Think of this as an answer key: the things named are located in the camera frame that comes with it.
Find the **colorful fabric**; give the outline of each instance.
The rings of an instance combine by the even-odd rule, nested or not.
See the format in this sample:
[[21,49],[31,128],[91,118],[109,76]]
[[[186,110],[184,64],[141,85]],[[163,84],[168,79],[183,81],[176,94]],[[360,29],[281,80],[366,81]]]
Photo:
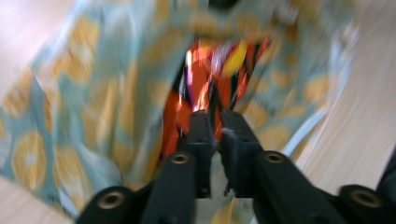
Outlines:
[[[196,36],[270,40],[234,109],[265,149],[298,159],[294,149],[345,85],[356,24],[351,1],[290,1],[299,8],[294,24],[274,16],[278,0],[241,0],[229,12],[206,0],[78,0],[1,102],[0,174],[72,217],[101,189],[147,185],[165,105]],[[213,175],[221,175],[217,157]],[[198,220],[251,219],[245,202],[214,198]]]

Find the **yellow circle pattern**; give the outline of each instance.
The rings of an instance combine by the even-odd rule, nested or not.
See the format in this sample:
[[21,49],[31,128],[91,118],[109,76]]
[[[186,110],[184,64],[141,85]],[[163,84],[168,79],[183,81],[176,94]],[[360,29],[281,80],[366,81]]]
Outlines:
[[170,58],[183,44],[183,34],[177,29],[169,29],[143,51],[141,64],[154,65]]
[[328,76],[314,77],[304,87],[304,98],[310,102],[322,99],[330,89],[330,78]]
[[7,116],[18,119],[26,113],[29,107],[29,93],[32,80],[32,72],[30,70],[26,71],[21,75],[17,85],[6,95],[2,103],[2,110]]
[[235,111],[244,115],[247,124],[253,130],[261,127],[268,119],[265,109],[253,102],[238,105]]
[[65,54],[54,65],[52,75],[57,77],[63,71],[77,84],[89,81],[99,34],[97,24],[80,18],[68,37]]
[[247,85],[247,90],[258,94],[265,94],[268,92],[268,83],[264,77],[257,78],[254,74],[251,76]]
[[134,136],[134,105],[137,98],[137,66],[131,63],[128,68],[125,84],[123,85],[123,95],[120,102],[119,125],[123,131],[130,136]]
[[285,88],[294,80],[295,75],[287,74],[283,71],[274,69],[271,72],[271,79],[279,88]]
[[134,149],[122,143],[116,142],[111,150],[111,159],[119,166],[123,172],[131,167],[134,161]]
[[281,110],[276,116],[279,117],[295,117],[299,118],[306,111],[306,107],[303,105],[296,105],[286,109]]
[[43,137],[37,131],[22,135],[16,142],[12,159],[15,178],[31,190],[42,186],[47,170]]
[[170,89],[171,86],[166,82],[152,79],[147,85],[148,98],[156,106],[164,105]]
[[274,126],[258,132],[257,137],[265,150],[281,150],[289,141],[290,132],[284,126]]
[[73,205],[81,211],[92,195],[90,181],[73,148],[55,148],[55,180],[65,189]]

